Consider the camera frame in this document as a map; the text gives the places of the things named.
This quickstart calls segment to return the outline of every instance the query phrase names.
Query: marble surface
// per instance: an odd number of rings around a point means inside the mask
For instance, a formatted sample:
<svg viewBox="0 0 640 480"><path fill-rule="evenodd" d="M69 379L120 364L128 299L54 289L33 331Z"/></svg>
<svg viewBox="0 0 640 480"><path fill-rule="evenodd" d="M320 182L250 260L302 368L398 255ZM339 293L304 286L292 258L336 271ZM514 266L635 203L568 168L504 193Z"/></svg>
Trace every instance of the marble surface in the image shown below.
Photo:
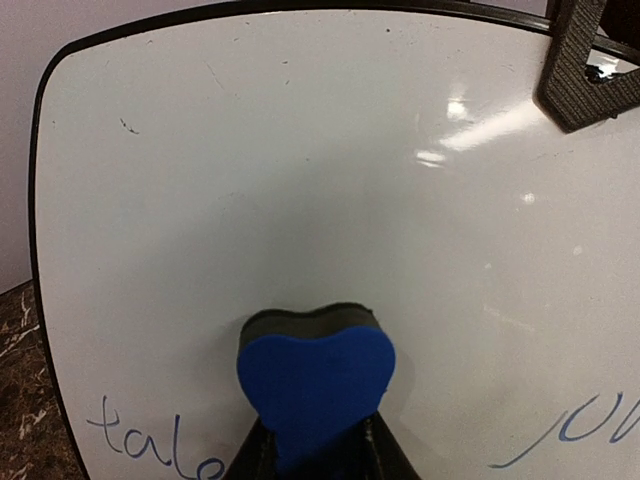
<svg viewBox="0 0 640 480"><path fill-rule="evenodd" d="M0 296L0 480L81 480L42 347L33 286Z"/></svg>

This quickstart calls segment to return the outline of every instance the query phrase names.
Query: black border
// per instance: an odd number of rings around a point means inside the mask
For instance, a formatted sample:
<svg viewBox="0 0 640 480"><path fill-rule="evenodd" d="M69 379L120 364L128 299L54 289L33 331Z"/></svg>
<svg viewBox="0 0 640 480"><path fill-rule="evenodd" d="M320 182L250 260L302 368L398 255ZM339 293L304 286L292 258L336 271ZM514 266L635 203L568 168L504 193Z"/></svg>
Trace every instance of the black border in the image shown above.
<svg viewBox="0 0 640 480"><path fill-rule="evenodd" d="M36 242L35 224L35 182L36 182L36 157L38 147L38 127L40 125L40 109L44 91L51 74L58 64L69 55L80 50L85 50L102 43L110 42L119 38L136 35L143 32L158 30L176 25L210 20L215 18L233 17L239 15L254 15L260 13L273 13L294 10L378 10L397 11L410 13L423 13L440 16L450 16L483 21L527 30L542 35L551 36L553 34L552 21L522 12L506 10L503 8L491 7L475 3L463 3L455 0L278 0L267 2L265 0L247 0L228 3L218 3L201 7L179 10L165 13L151 18L138 20L132 23L111 28L94 35L76 40L64 46L56 53L47 65L36 92L35 105L33 109L33 122L31 125L31 143L29 154L29 183L28 183L28 211L29 211L29 244L31 253L31 270L33 275L35 305L38 313L40 331L42 332L42 343L47 367L56 399L60 407L60 414L65 424L67 434L73 451L76 455L78 465L84 477L90 480L89 473L84 464L80 450L76 442L73 429L69 422L67 411L64 407L62 393L58 384L58 379L53 365L53 357L49 346L49 338L44 319L42 307L42 296L40 291L40 276L38 270L38 253ZM598 36L594 42L594 48L611 54L622 60L640 65L640 51L626 45L614 42L606 37Z"/></svg>

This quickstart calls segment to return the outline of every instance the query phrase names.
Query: black clip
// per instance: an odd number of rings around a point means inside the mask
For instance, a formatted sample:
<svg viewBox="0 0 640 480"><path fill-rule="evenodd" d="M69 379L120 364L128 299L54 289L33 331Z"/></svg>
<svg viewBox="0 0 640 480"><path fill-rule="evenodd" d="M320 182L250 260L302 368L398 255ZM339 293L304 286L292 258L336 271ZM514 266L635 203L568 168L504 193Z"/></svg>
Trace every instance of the black clip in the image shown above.
<svg viewBox="0 0 640 480"><path fill-rule="evenodd" d="M607 0L562 0L536 92L566 133L640 106L640 69L605 82L589 80L587 60Z"/></svg>

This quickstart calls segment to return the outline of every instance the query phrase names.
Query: whiteboard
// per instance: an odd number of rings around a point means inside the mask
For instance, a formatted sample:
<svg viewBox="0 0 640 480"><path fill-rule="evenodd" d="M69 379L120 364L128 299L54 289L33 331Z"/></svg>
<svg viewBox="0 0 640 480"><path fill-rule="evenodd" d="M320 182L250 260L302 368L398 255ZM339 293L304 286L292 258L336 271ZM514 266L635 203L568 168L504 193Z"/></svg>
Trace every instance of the whiteboard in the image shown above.
<svg viewBox="0 0 640 480"><path fill-rule="evenodd" d="M34 273L91 480L220 478L242 323L337 301L395 345L381 412L423 478L637 478L640 111L563 135L516 26L243 8L43 79Z"/></svg>

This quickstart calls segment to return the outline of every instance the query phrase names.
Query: blue eraser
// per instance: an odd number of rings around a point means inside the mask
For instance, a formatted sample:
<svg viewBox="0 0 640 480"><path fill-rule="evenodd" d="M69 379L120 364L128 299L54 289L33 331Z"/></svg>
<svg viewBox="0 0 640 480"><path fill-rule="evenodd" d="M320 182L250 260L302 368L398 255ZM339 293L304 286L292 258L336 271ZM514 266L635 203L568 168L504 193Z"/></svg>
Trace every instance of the blue eraser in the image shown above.
<svg viewBox="0 0 640 480"><path fill-rule="evenodd" d="M343 451L350 432L380 405L395 367L393 345L369 310L339 304L250 319L238 378L275 434L278 474Z"/></svg>

